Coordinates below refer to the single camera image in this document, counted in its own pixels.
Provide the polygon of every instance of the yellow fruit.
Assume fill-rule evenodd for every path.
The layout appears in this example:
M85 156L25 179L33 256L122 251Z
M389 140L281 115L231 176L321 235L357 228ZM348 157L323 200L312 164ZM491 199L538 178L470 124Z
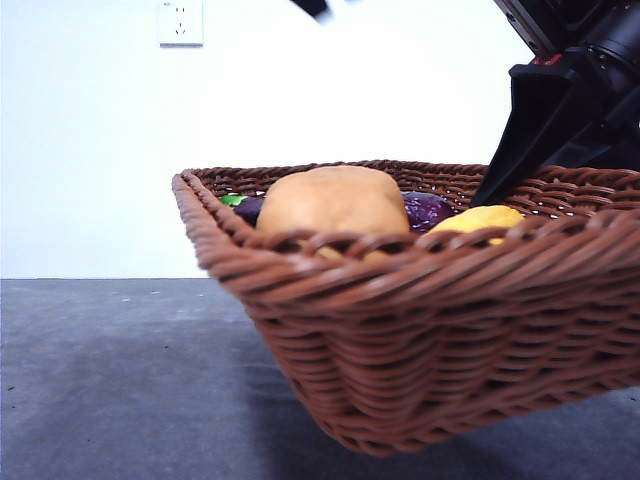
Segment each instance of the yellow fruit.
M474 207L465 210L459 215L449 217L431 230L438 232L442 230L454 230L456 232L471 232L485 227L512 227L523 220L522 215L517 210L506 205L490 205L488 207ZM500 239L493 239L491 243L499 243Z

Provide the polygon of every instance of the gray floor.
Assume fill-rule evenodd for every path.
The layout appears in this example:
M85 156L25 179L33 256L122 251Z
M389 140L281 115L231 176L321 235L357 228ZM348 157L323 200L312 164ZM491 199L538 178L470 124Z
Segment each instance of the gray floor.
M640 388L370 458L315 426L212 280L7 280L2 474L637 480Z

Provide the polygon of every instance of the wall outlet cover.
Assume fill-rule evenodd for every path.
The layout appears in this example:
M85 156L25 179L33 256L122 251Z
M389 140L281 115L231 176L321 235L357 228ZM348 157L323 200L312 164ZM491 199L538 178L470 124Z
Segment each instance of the wall outlet cover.
M163 1L158 5L157 21L161 47L203 45L202 0Z

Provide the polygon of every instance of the brown woven basket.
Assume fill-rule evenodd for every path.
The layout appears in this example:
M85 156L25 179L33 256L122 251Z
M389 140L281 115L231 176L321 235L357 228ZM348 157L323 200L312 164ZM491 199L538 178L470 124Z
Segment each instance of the brown woven basket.
M458 210L486 168L357 165ZM243 302L298 398L340 443L411 452L640 384L640 172L545 167L503 202L526 214L517 226L423 237L266 236L216 198L258 195L316 166L185 170L173 190L200 267ZM316 255L326 246L343 258ZM388 255L363 261L373 250Z

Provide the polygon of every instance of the purple fruit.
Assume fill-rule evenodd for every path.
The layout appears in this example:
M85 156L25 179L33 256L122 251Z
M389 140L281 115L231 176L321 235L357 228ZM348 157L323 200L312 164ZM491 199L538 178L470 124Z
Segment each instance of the purple fruit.
M264 197L247 197L242 200L233 211L240 215L249 225L256 226Z
M425 233L445 218L455 215L447 201L433 193L402 192L404 209L409 217L411 231Z

